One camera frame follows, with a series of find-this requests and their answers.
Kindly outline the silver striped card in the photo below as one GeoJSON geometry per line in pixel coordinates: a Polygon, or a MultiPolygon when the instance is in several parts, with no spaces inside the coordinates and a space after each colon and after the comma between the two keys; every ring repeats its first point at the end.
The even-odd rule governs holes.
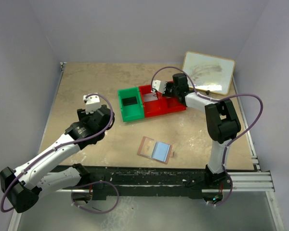
{"type": "Polygon", "coordinates": [[[158,97],[156,93],[152,92],[152,93],[144,94],[143,99],[144,99],[144,102],[147,103],[147,102],[158,100],[158,97]]]}

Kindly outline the pink leather card holder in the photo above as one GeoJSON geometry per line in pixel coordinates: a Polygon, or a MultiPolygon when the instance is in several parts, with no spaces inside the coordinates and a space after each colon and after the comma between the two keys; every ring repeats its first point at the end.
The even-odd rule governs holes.
{"type": "Polygon", "coordinates": [[[169,159],[174,157],[174,150],[171,144],[143,136],[137,155],[167,164],[169,159]]]}

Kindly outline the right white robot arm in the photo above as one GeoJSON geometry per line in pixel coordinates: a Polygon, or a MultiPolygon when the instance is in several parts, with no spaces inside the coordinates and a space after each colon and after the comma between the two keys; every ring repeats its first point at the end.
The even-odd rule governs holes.
{"type": "Polygon", "coordinates": [[[212,139],[211,154],[205,167],[204,180],[207,185],[219,183],[227,178],[226,161],[229,146],[241,131],[241,124],[231,100],[217,100],[191,91],[187,76],[174,74],[167,82],[163,96],[176,98],[182,105],[204,113],[207,131],[212,139]]]}

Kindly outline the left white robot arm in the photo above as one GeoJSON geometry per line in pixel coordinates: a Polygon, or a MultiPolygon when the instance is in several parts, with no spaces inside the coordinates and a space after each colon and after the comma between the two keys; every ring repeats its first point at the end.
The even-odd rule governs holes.
{"type": "Polygon", "coordinates": [[[68,187],[88,187],[93,182],[91,173],[82,164],[52,172],[68,157],[102,140],[115,121],[113,109],[106,105],[91,113],[79,109],[77,114],[79,120],[72,123],[50,147],[21,166],[15,169],[6,167],[0,172],[1,212],[16,210],[23,213],[42,196],[68,187]]]}

